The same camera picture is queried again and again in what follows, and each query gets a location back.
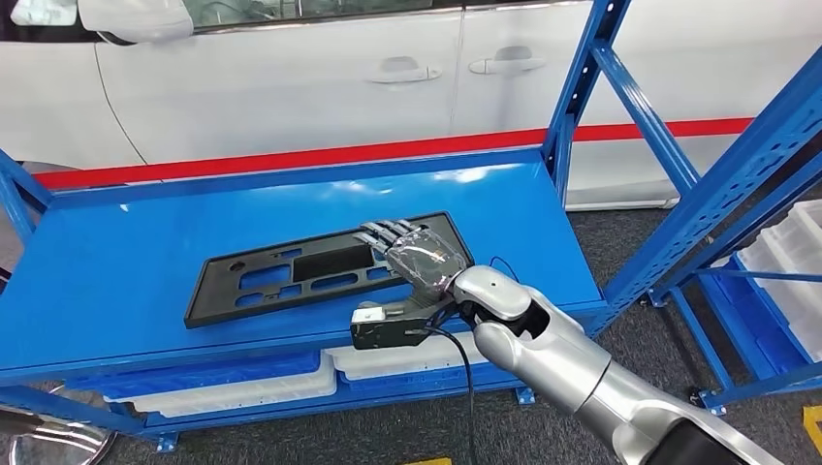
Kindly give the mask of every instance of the robot finger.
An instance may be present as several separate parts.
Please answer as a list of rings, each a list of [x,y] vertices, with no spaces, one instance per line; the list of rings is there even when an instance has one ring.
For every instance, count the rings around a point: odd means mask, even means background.
[[[376,250],[381,254],[385,254],[388,248],[390,247],[382,240],[374,238],[371,234],[368,234],[366,232],[357,232],[354,234],[354,238],[370,245],[372,249]]]
[[[406,235],[408,233],[411,233],[411,230],[405,228],[400,223],[395,223],[395,222],[389,221],[389,220],[378,221],[377,223],[379,223],[380,225],[385,226],[389,230],[391,230],[391,231],[393,231],[393,232],[395,232],[399,235]]]
[[[377,237],[388,242],[390,245],[393,245],[396,242],[396,240],[399,239],[399,236],[393,233],[391,230],[383,228],[382,226],[374,223],[373,221],[363,223],[363,228],[366,228],[371,233],[375,234]]]
[[[419,226],[412,225],[411,222],[408,221],[408,220],[396,220],[396,221],[399,224],[401,224],[402,226],[404,226],[405,228],[408,228],[408,231],[415,231],[415,230],[418,230],[420,228]]]

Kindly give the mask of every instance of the car door handle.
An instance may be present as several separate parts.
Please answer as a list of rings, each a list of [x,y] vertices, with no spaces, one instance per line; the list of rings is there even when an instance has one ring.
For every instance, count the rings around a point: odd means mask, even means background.
[[[377,71],[368,80],[378,84],[395,84],[433,80],[440,76],[442,70],[439,68],[421,67],[417,60],[410,56],[392,56],[381,61]]]
[[[493,58],[477,60],[468,70],[477,75],[517,75],[545,66],[545,59],[536,57],[527,46],[506,46]]]

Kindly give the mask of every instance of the car side mirror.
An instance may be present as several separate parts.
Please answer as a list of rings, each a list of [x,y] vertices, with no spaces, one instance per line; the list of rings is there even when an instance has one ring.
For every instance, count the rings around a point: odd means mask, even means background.
[[[78,0],[78,8],[86,30],[136,44],[173,41],[194,32],[182,0]]]

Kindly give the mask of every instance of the transparent plastic wrap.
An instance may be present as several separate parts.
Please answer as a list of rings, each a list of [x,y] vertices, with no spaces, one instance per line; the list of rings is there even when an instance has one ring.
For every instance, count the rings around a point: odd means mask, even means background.
[[[400,236],[385,257],[415,290],[432,297],[442,295],[467,267],[465,257],[428,228]]]

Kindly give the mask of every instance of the blue metal shelf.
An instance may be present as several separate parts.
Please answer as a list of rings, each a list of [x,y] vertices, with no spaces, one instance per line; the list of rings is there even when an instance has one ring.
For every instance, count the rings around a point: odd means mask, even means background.
[[[822,364],[783,363],[774,347],[757,344],[762,333],[745,324],[703,268],[818,179],[822,153],[811,153],[810,161],[744,215],[742,224],[655,285],[788,160],[801,150],[818,152],[810,142],[822,134],[822,48],[700,177],[612,49],[629,3],[593,1],[540,147],[58,194],[0,152],[0,198],[25,245],[0,298],[6,310],[0,312],[0,402],[158,439],[168,448],[173,433],[185,429],[460,393],[460,380],[392,393],[354,392],[343,383],[324,399],[186,418],[153,415],[145,421],[123,409],[108,412],[13,386],[349,345],[349,320],[359,302],[399,300],[408,296],[408,287],[192,330],[183,325],[182,314],[206,258],[347,230],[374,218],[441,210],[451,214],[477,263],[503,257],[523,282],[540,289],[591,335],[643,293],[659,305],[672,296],[723,387],[704,396],[709,406],[808,387],[807,380],[822,375]],[[600,72],[681,194],[678,206],[602,292],[563,208],[573,134]],[[44,212],[36,228],[23,198]],[[697,275],[755,374],[753,383],[734,386],[687,306],[680,286]],[[465,330],[461,322],[448,322],[446,328]],[[483,378],[478,389],[521,386],[497,375],[478,377]]]
[[[36,182],[5,154],[0,173],[14,181],[6,205],[23,211],[14,184]],[[194,427],[464,392],[462,377],[363,391],[341,383],[329,397],[186,418],[153,415],[146,422],[12,386],[92,377],[105,391],[106,380],[169,373],[149,380],[163,383],[192,364],[230,371],[250,357],[350,345],[359,302],[410,294],[408,285],[397,286],[187,329],[182,316],[209,257],[374,218],[445,210],[477,263],[503,257],[589,332],[607,306],[538,148],[41,194],[46,211],[0,296],[3,308],[15,309],[0,312],[0,402],[154,439]],[[489,209],[499,214],[490,219]],[[34,228],[24,221],[16,226]],[[47,298],[39,298],[46,286]],[[459,320],[444,327],[467,330]],[[477,383],[478,389],[522,386],[495,369],[479,374]]]

